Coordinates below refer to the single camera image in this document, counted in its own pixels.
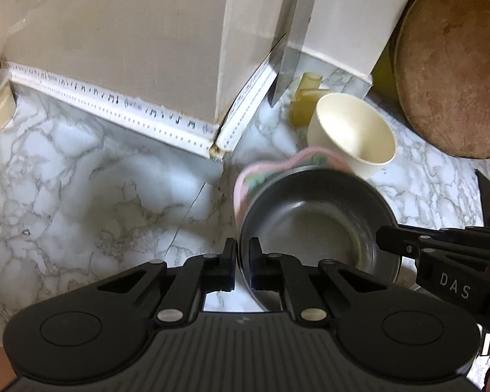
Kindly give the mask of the round wooden cutting board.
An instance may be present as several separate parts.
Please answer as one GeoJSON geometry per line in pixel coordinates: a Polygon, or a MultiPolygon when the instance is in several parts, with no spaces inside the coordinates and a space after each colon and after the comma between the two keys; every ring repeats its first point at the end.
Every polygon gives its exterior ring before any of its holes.
{"type": "Polygon", "coordinates": [[[490,158],[490,0],[409,0],[390,60],[419,136],[454,157],[490,158]]]}

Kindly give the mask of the yellow translucent plastic holder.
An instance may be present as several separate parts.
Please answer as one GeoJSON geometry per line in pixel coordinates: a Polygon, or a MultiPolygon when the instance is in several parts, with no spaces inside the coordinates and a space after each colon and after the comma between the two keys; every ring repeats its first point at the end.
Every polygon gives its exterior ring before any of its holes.
{"type": "Polygon", "coordinates": [[[323,76],[314,72],[305,72],[290,103],[289,117],[294,127],[310,124],[318,100],[330,94],[332,90],[320,87],[323,76]]]}

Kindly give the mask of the small stainless steel bowl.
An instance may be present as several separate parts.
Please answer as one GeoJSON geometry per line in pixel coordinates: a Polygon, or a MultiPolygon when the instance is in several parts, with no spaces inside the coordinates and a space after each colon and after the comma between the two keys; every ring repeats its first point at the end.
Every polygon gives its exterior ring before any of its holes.
{"type": "Polygon", "coordinates": [[[305,266],[333,259],[376,278],[397,280],[402,259],[379,249],[376,232],[397,225],[383,196],[354,174],[304,166],[274,175],[254,193],[240,221],[238,257],[250,278],[250,239],[265,254],[297,257],[305,266]]]}

